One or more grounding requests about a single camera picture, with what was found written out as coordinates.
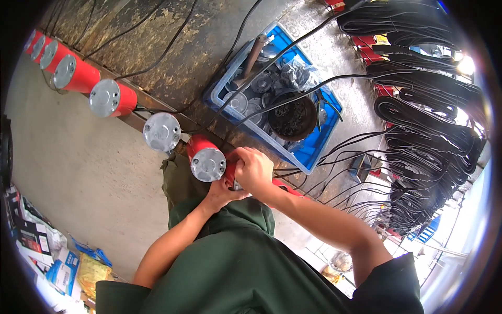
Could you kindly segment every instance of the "sleeve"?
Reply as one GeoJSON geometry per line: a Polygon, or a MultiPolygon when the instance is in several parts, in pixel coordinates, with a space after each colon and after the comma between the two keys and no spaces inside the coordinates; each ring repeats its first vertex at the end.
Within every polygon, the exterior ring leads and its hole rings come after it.
{"type": "Polygon", "coordinates": [[[96,312],[108,313],[138,313],[143,302],[152,291],[149,288],[135,284],[98,281],[96,283],[96,312]]]}
{"type": "Polygon", "coordinates": [[[357,312],[423,314],[413,253],[375,267],[351,302],[357,312]]]}

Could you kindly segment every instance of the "concrete floor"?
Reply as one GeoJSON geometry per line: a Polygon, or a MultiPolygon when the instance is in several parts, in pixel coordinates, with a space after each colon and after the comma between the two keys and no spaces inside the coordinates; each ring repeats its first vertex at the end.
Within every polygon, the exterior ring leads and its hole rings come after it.
{"type": "MultiPolygon", "coordinates": [[[[317,1],[294,0],[277,20],[299,37],[328,14],[317,1]]],[[[364,73],[358,55],[334,22],[302,43],[302,48],[333,74],[364,73]]],[[[362,130],[383,129],[372,109],[375,96],[368,81],[337,81],[332,88],[343,106],[345,122],[337,126],[328,148],[362,130]]],[[[167,230],[159,170],[164,155],[150,150],[141,134],[120,120],[93,116],[83,95],[51,91],[37,64],[26,55],[12,79],[6,113],[12,119],[14,184],[61,232],[103,249],[114,272],[130,281],[148,247],[167,230]]],[[[350,149],[377,148],[379,142],[374,138],[350,149]]],[[[333,174],[347,167],[348,162],[337,165],[333,174]]],[[[325,176],[324,169],[315,170],[304,190],[325,176]]],[[[301,174],[289,180],[298,184],[303,178],[301,174]]],[[[321,199],[354,184],[343,173],[321,199]]],[[[325,258],[316,253],[323,243],[283,214],[274,211],[274,215],[276,237],[322,269],[325,258]]]]}

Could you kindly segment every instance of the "light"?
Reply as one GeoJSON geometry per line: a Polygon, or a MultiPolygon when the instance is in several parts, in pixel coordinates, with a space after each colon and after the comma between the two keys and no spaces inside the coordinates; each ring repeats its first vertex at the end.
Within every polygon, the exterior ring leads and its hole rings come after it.
{"type": "Polygon", "coordinates": [[[460,61],[460,64],[457,66],[457,69],[464,74],[472,75],[475,70],[474,61],[471,57],[464,56],[460,61]]]}

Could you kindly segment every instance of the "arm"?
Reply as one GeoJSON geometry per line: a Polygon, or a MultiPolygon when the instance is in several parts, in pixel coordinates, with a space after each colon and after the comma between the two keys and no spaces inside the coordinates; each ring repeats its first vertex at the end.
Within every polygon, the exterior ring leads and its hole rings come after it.
{"type": "Polygon", "coordinates": [[[249,196],[230,191],[224,180],[214,181],[207,196],[179,224],[158,238],[147,250],[134,275],[133,284],[152,288],[174,263],[178,255],[193,243],[207,220],[232,200],[249,196]]]}
{"type": "Polygon", "coordinates": [[[237,163],[235,177],[244,190],[275,207],[316,238],[349,253],[356,286],[365,281],[375,267],[392,260],[376,232],[363,221],[273,185],[274,164],[258,150],[239,147],[236,153],[241,160],[237,163]]]}

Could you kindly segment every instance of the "plastic bag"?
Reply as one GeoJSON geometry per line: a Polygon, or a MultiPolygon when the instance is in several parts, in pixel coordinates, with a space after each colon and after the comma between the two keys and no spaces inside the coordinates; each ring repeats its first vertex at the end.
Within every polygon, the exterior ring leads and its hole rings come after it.
{"type": "Polygon", "coordinates": [[[110,267],[101,264],[85,253],[80,254],[77,281],[87,296],[96,299],[96,283],[107,280],[110,274],[110,267]]]}
{"type": "MultiPolygon", "coordinates": [[[[281,83],[288,88],[299,91],[311,89],[328,77],[330,75],[327,71],[305,63],[299,55],[296,55],[281,68],[281,83]]],[[[323,86],[322,89],[331,93],[331,89],[327,86],[323,86]]]]}

